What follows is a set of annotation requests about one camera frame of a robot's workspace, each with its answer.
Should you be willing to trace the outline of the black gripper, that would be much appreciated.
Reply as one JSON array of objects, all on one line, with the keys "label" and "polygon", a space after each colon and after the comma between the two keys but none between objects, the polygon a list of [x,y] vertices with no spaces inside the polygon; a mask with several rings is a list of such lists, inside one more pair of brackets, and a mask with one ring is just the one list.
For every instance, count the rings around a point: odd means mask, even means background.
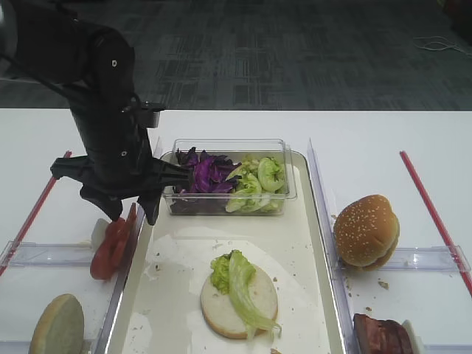
[{"label": "black gripper", "polygon": [[189,187],[189,169],[153,157],[148,136],[123,108],[114,110],[102,104],[80,107],[71,113],[86,155],[58,158],[51,166],[56,178],[67,177],[83,184],[80,197],[101,209],[112,221],[122,214],[122,201],[139,196],[147,223],[156,224],[161,188]]}]

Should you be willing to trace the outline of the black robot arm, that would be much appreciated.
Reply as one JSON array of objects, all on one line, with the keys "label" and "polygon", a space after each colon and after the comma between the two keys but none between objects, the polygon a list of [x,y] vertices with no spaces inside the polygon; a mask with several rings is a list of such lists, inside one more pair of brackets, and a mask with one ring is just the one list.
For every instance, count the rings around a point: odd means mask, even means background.
[{"label": "black robot arm", "polygon": [[135,51],[115,30],[67,10],[26,1],[1,3],[1,77],[35,80],[64,97],[86,150],[56,159],[54,178],[81,183],[80,196],[110,219],[136,198],[149,224],[165,187],[187,186],[190,172],[153,156],[148,130],[164,106],[134,90]]}]

